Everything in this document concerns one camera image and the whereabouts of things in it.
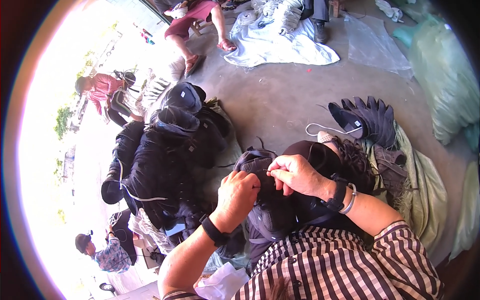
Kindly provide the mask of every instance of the stool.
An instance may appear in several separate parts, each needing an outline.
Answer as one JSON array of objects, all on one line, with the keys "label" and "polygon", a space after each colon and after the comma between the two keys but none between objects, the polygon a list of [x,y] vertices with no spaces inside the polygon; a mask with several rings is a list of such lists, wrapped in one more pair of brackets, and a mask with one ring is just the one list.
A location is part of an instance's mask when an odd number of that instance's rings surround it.
[{"label": "stool", "polygon": [[190,25],[190,28],[193,30],[193,32],[195,32],[195,34],[196,34],[197,36],[201,36],[201,35],[202,35],[202,34],[200,33],[200,30],[202,30],[202,29],[204,29],[205,27],[208,27],[208,26],[210,26],[210,25],[213,24],[212,21],[210,21],[210,22],[205,22],[205,23],[201,24],[202,22],[203,22],[203,20],[200,19],[200,20],[194,21],[194,22],[192,23],[192,25]]},{"label": "stool", "polygon": [[338,12],[345,9],[345,0],[330,0],[329,4],[333,5],[333,17],[338,18]]}]

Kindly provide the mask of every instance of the finger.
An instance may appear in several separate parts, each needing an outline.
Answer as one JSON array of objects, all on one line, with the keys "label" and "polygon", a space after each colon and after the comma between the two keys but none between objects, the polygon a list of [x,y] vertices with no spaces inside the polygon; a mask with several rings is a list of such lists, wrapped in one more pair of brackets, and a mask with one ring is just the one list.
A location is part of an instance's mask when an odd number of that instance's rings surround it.
[{"label": "finger", "polygon": [[232,180],[232,179],[235,177],[235,175],[237,175],[237,173],[238,173],[238,171],[232,171],[232,172],[228,175],[227,180]]},{"label": "finger", "polygon": [[225,177],[222,179],[222,182],[220,183],[220,186],[224,185],[225,182],[227,182],[227,179],[228,179],[228,176],[225,176]]},{"label": "finger", "polygon": [[283,182],[280,179],[275,178],[275,188],[277,191],[283,188]]},{"label": "finger", "polygon": [[274,178],[279,179],[280,181],[282,181],[283,183],[286,183],[287,185],[292,184],[293,173],[291,172],[281,170],[281,169],[276,169],[276,170],[272,170],[270,174],[272,174]]},{"label": "finger", "polygon": [[261,186],[260,179],[253,173],[247,174],[244,180],[247,181],[249,185],[252,185],[253,188],[260,188]]},{"label": "finger", "polygon": [[289,167],[292,160],[293,160],[293,156],[290,156],[290,155],[279,156],[275,158],[275,160],[268,166],[267,170],[271,171],[271,170],[280,169],[282,167],[285,167],[286,170],[290,170]]},{"label": "finger", "polygon": [[293,189],[286,184],[283,184],[283,195],[290,196],[293,194]]},{"label": "finger", "polygon": [[234,178],[236,178],[236,179],[244,179],[245,177],[247,177],[247,175],[248,175],[247,172],[245,172],[245,171],[240,171],[240,172],[238,172],[238,173],[234,176]]}]

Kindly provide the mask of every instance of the wrist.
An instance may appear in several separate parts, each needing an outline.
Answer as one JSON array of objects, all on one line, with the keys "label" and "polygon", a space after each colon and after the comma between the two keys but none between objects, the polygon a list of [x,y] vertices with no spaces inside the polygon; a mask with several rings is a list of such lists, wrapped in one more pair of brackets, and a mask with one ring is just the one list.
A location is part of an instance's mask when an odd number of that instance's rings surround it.
[{"label": "wrist", "polygon": [[233,226],[231,222],[223,218],[222,214],[217,209],[214,210],[208,217],[221,233],[232,233],[232,231],[237,227],[237,225]]},{"label": "wrist", "polygon": [[318,197],[324,201],[333,198],[336,189],[336,182],[325,178],[323,184],[320,184],[315,192],[315,197]]}]

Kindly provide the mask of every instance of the cap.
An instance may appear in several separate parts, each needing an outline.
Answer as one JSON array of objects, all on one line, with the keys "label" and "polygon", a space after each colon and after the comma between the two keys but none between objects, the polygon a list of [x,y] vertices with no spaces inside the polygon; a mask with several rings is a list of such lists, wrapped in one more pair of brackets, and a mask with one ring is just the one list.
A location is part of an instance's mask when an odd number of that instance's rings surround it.
[{"label": "cap", "polygon": [[85,249],[88,245],[88,242],[92,240],[90,235],[79,234],[75,238],[75,246],[80,253],[85,253]]}]

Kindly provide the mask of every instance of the black wristband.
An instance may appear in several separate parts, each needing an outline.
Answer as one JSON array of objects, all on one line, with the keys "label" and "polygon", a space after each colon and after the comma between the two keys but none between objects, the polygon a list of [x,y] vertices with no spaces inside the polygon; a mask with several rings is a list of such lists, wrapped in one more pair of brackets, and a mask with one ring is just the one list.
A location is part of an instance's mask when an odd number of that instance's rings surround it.
[{"label": "black wristband", "polygon": [[339,212],[345,206],[343,204],[343,199],[347,193],[347,185],[341,181],[335,181],[335,193],[333,198],[328,199],[328,201],[321,200],[322,204],[325,205],[328,209],[333,210],[334,212]]},{"label": "black wristband", "polygon": [[207,215],[204,215],[200,218],[200,223],[205,230],[205,233],[214,241],[215,247],[220,247],[226,245],[230,237],[227,233],[222,233],[218,230],[217,227],[212,223],[210,218]]}]

